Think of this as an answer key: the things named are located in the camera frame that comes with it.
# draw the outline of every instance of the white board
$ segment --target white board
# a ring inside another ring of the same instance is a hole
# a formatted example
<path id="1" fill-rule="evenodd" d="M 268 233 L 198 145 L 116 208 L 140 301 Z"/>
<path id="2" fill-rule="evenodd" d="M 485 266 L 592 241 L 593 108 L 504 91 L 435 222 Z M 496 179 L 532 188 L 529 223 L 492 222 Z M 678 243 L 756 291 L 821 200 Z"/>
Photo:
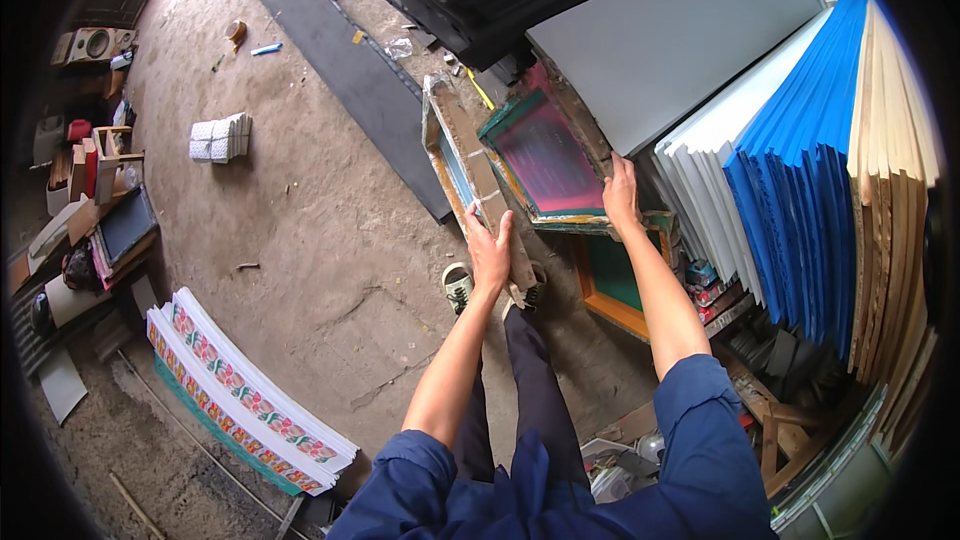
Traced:
<path id="1" fill-rule="evenodd" d="M 527 31 L 634 154 L 817 14 L 818 0 L 588 0 Z"/>

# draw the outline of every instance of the white sneaker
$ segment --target white sneaker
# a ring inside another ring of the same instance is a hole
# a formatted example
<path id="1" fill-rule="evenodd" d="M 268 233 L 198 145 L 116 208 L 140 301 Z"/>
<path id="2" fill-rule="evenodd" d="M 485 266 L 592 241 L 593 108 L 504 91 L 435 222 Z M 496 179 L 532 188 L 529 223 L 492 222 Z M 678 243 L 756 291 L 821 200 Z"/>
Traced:
<path id="1" fill-rule="evenodd" d="M 443 270 L 442 285 L 453 313 L 459 316 L 467 308 L 471 294 L 474 293 L 474 276 L 471 275 L 470 266 L 462 261 L 451 263 Z"/>
<path id="2" fill-rule="evenodd" d="M 538 260 L 530 260 L 530 267 L 534 270 L 534 278 L 536 278 L 536 284 L 527 288 L 526 293 L 523 295 L 523 302 L 526 303 L 527 307 L 524 308 L 524 311 L 530 313 L 535 313 L 537 311 L 537 302 L 544 294 L 544 287 L 546 286 L 546 269 L 544 265 Z M 507 295 L 507 306 L 503 308 L 503 319 L 507 319 L 507 314 L 510 313 L 510 307 L 517 304 L 510 295 Z"/>

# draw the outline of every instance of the tape roll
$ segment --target tape roll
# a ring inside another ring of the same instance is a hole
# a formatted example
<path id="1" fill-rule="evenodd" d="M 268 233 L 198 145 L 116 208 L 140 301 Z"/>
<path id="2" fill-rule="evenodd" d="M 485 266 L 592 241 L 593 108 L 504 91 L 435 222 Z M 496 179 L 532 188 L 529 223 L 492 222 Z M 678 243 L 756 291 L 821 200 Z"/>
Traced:
<path id="1" fill-rule="evenodd" d="M 226 39 L 233 42 L 233 52 L 236 53 L 247 39 L 247 24 L 240 19 L 234 19 L 233 23 L 226 27 Z"/>

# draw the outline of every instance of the orange frame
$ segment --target orange frame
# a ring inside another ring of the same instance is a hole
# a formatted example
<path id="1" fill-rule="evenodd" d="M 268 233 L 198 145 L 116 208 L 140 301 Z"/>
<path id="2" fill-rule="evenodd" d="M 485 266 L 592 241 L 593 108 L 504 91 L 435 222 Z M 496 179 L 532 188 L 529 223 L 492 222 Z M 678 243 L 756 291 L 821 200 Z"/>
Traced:
<path id="1" fill-rule="evenodd" d="M 643 342 L 650 343 L 650 334 L 647 331 L 647 320 L 642 310 L 625 305 L 616 298 L 597 291 L 594 284 L 594 271 L 587 257 L 587 246 L 580 235 L 570 237 L 570 248 L 573 253 L 573 266 L 577 273 L 577 284 L 580 286 L 580 296 L 583 304 L 595 314 L 605 318 L 610 323 L 630 332 Z"/>

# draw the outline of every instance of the dirt floor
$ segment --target dirt floor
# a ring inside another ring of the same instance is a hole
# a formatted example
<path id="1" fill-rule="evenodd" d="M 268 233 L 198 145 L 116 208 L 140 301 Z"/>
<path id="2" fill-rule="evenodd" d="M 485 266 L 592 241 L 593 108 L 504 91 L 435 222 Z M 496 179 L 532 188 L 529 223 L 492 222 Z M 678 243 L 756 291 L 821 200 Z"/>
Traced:
<path id="1" fill-rule="evenodd" d="M 406 20 L 384 0 L 340 5 L 381 45 L 407 35 Z M 281 51 L 234 55 L 223 37 L 233 19 L 248 25 L 245 48 L 280 41 Z M 126 89 L 162 234 L 165 279 L 157 286 L 189 287 L 266 375 L 372 458 L 399 430 L 421 373 L 453 325 L 440 275 L 469 260 L 462 234 L 434 221 L 259 0 L 150 0 L 137 28 L 140 48 Z M 449 69 L 443 54 L 414 40 L 414 56 L 400 63 L 423 79 Z M 458 86 L 480 126 L 489 112 L 469 82 Z M 253 118 L 246 158 L 190 162 L 190 125 L 240 111 Z M 650 349 L 587 313 L 562 234 L 535 234 L 523 217 L 517 222 L 531 257 L 549 274 L 540 330 L 577 433 L 587 439 L 651 399 L 657 382 Z M 260 268 L 234 270 L 245 262 Z M 282 515 L 291 498 L 178 408 L 153 371 L 146 340 L 125 350 L 195 436 Z M 155 406 L 122 360 L 99 365 L 89 345 L 71 354 L 90 396 L 62 429 L 39 388 L 36 402 L 65 471 L 107 534 L 146 537 L 107 478 L 113 469 L 170 537 L 272 535 L 277 522 Z M 483 358 L 493 456 L 509 466 L 517 396 L 500 308 Z"/>

